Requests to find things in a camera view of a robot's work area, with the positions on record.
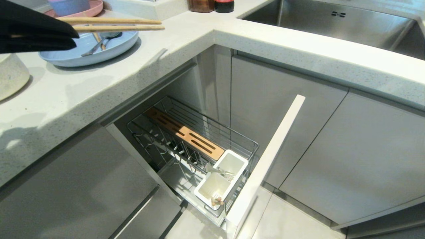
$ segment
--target white quartz countertop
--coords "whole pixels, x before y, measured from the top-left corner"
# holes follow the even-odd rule
[[[0,102],[0,186],[42,155],[208,47],[218,44],[354,85],[425,110],[425,61],[330,37],[240,20],[270,0],[235,0],[235,11],[187,11],[164,31],[139,33],[136,45],[93,66],[55,67],[38,53],[18,54],[32,75]],[[120,17],[106,12],[105,16]],[[421,26],[420,14],[416,15]],[[152,58],[163,48],[167,52]]]

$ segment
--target stainless steel sink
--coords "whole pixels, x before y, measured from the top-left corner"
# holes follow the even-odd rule
[[[275,0],[244,20],[306,31],[425,60],[425,39],[413,19],[313,0]]]

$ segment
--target wooden chopsticks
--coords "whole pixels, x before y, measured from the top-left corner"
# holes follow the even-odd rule
[[[102,32],[102,31],[158,31],[165,27],[161,21],[150,19],[130,19],[130,18],[107,18],[107,17],[59,17],[57,18],[71,25],[76,24],[137,24],[128,25],[91,25],[73,26],[79,33]]]

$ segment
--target pink plate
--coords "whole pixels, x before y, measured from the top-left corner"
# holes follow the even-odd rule
[[[102,0],[89,0],[88,3],[90,4],[90,9],[63,17],[94,17],[103,9]],[[59,17],[53,9],[45,12],[44,14],[50,17]]]

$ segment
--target wire rack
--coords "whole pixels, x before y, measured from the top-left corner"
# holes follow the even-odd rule
[[[172,97],[164,97],[152,107],[166,113],[222,149],[230,149],[248,160],[249,165],[244,171],[240,183],[234,187],[226,201],[225,211],[228,212],[232,205],[231,202],[234,201],[246,178],[249,177],[249,173],[252,171],[251,167],[255,166],[253,163],[255,160],[252,159],[258,149],[258,144]],[[177,137],[175,132],[171,132],[147,117],[148,110],[128,122],[127,128],[159,169],[159,174],[170,165],[178,165],[187,181],[196,174],[205,176],[206,165],[213,165],[216,161]],[[190,170],[189,174],[185,173],[187,165]],[[216,217],[223,210],[222,207],[219,212],[214,212],[211,208],[206,209]]]

